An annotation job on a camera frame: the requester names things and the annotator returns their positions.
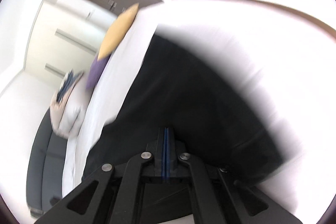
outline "bed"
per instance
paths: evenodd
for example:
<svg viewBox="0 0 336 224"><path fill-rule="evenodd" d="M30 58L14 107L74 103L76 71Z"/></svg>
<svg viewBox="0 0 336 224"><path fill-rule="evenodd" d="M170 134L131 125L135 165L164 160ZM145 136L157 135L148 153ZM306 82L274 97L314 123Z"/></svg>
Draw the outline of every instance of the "bed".
<svg viewBox="0 0 336 224"><path fill-rule="evenodd" d="M173 0L141 9L95 88L78 137L68 139L62 195L80 184L89 152L118 117L155 34L243 98L285 160L259 188L304 224L317 223L336 193L335 33L289 10L251 0Z"/></svg>

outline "gray sofa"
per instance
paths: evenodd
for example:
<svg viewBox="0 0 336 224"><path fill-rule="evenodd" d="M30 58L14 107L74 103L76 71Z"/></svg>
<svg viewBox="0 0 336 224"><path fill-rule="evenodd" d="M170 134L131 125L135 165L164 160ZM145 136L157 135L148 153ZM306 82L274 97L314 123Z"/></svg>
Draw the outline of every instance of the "gray sofa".
<svg viewBox="0 0 336 224"><path fill-rule="evenodd" d="M67 140L53 133L48 109L36 133L27 171L26 199L35 218L62 198L66 148Z"/></svg>

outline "black garment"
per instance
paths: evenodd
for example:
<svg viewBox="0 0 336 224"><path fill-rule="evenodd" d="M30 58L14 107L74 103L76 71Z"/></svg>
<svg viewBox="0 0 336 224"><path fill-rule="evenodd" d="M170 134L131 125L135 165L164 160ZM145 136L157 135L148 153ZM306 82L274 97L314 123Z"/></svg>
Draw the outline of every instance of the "black garment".
<svg viewBox="0 0 336 224"><path fill-rule="evenodd" d="M104 126L88 155L84 178L105 162L118 165L143 152L164 126L174 128L189 153L214 166L229 165L248 183L282 163L261 122L231 87L194 55L154 35L117 118ZM145 191L145 198L154 193ZM166 210L160 220L181 210Z"/></svg>

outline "metal screw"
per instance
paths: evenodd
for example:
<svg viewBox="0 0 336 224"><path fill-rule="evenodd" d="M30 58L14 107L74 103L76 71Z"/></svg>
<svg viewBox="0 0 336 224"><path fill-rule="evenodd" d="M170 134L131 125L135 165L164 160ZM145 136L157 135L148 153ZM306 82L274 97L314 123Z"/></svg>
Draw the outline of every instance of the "metal screw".
<svg viewBox="0 0 336 224"><path fill-rule="evenodd" d="M103 164L101 169L104 171L104 172L108 172L108 171L111 171L112 170L112 165L110 164Z"/></svg>
<svg viewBox="0 0 336 224"><path fill-rule="evenodd" d="M182 160L188 160L188 159L190 159L190 154L189 154L189 153L182 153L182 154L180 155L180 158L181 158Z"/></svg>
<svg viewBox="0 0 336 224"><path fill-rule="evenodd" d="M152 153L150 152L144 152L141 154L141 158L143 159L149 159L152 156Z"/></svg>

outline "yellow pillow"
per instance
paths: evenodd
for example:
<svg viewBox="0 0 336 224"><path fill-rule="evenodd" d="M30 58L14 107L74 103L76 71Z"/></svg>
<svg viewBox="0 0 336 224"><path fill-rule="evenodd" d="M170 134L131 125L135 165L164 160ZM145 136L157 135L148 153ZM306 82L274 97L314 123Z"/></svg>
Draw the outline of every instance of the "yellow pillow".
<svg viewBox="0 0 336 224"><path fill-rule="evenodd" d="M128 29L131 27L139 9L139 3L121 13L107 30L101 43L97 60L107 57L123 40Z"/></svg>

